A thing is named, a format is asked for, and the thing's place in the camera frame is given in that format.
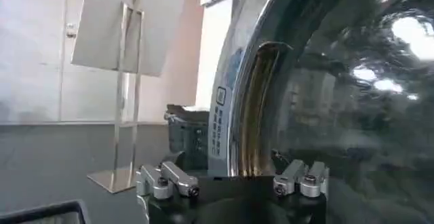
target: metal stand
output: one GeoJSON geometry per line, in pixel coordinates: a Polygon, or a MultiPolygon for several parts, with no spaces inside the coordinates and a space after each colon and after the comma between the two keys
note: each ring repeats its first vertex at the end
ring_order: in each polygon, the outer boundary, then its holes
{"type": "Polygon", "coordinates": [[[134,8],[130,8],[127,4],[122,3],[122,22],[121,22],[121,41],[120,41],[120,53],[117,63],[117,98],[116,98],[116,115],[115,115],[115,136],[114,142],[114,155],[113,169],[103,170],[89,174],[87,177],[105,188],[110,193],[119,193],[127,189],[131,189],[136,186],[136,169],[134,168],[134,162],[136,160],[136,143],[137,143],[137,129],[138,129],[138,110],[140,102],[140,57],[142,53],[142,39],[143,39],[143,20],[144,13],[134,8]],[[123,108],[123,70],[125,60],[125,40],[127,33],[127,13],[128,10],[132,10],[140,15],[140,30],[138,39],[138,51],[137,51],[137,73],[136,84],[134,88],[134,114],[133,121],[129,124],[123,124],[122,122],[122,108],[123,108]],[[121,128],[132,128],[132,156],[129,167],[118,168],[118,151],[119,151],[119,137],[121,128]]]}

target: metal bracket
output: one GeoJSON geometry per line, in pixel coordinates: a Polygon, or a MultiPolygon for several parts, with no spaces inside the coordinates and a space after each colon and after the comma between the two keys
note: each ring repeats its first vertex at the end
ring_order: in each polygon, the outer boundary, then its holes
{"type": "Polygon", "coordinates": [[[328,177],[330,169],[323,162],[314,162],[311,169],[301,160],[294,160],[281,175],[273,179],[275,193],[283,197],[295,192],[295,185],[300,185],[300,192],[308,198],[316,198],[323,193],[328,196],[328,177]]]}
{"type": "Polygon", "coordinates": [[[161,164],[161,173],[178,186],[179,194],[187,197],[197,197],[199,195],[197,178],[189,176],[173,162],[163,162],[161,164]]]}
{"type": "Polygon", "coordinates": [[[143,165],[140,171],[136,172],[137,195],[146,196],[151,194],[158,200],[168,199],[173,194],[173,182],[162,177],[160,171],[150,165],[143,165]]]}
{"type": "Polygon", "coordinates": [[[301,160],[294,160],[279,176],[273,179],[275,193],[281,197],[294,192],[295,184],[306,174],[308,167],[301,160]]]}
{"type": "Polygon", "coordinates": [[[330,169],[323,162],[315,162],[300,182],[301,193],[310,198],[318,197],[321,193],[327,196],[329,172],[330,169]]]}

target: screw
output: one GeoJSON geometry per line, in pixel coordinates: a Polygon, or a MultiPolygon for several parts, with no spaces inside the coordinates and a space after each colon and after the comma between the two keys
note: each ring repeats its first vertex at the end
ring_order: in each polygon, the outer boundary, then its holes
{"type": "Polygon", "coordinates": [[[162,187],[165,187],[165,186],[169,185],[169,181],[166,178],[163,178],[163,177],[158,178],[157,183],[158,183],[158,185],[160,185],[162,187]]]}
{"type": "Polygon", "coordinates": [[[283,188],[282,185],[278,185],[274,188],[274,192],[278,197],[283,197],[286,194],[286,190],[283,188]]]}
{"type": "Polygon", "coordinates": [[[308,183],[315,183],[317,179],[313,175],[308,174],[304,176],[304,180],[308,183]]]}
{"type": "Polygon", "coordinates": [[[189,197],[197,197],[199,196],[199,188],[198,187],[191,187],[189,189],[189,197]]]}

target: reflective glass surface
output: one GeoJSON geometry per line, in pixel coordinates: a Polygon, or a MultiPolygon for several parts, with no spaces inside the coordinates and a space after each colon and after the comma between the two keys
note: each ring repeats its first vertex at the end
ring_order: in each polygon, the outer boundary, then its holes
{"type": "Polygon", "coordinates": [[[331,223],[434,223],[434,0],[311,1],[278,36],[261,138],[330,167],[331,223]]]}

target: gray floor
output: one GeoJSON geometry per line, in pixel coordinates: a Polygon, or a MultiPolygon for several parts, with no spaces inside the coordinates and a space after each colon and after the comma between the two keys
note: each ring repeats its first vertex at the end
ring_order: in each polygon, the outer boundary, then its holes
{"type": "MultiPolygon", "coordinates": [[[[134,190],[111,195],[86,178],[110,168],[112,138],[112,126],[1,126],[0,215],[82,199],[92,223],[143,223],[134,190]]],[[[121,164],[129,150],[121,146],[121,164]]],[[[157,164],[167,151],[167,126],[140,127],[137,164],[157,164]]]]}

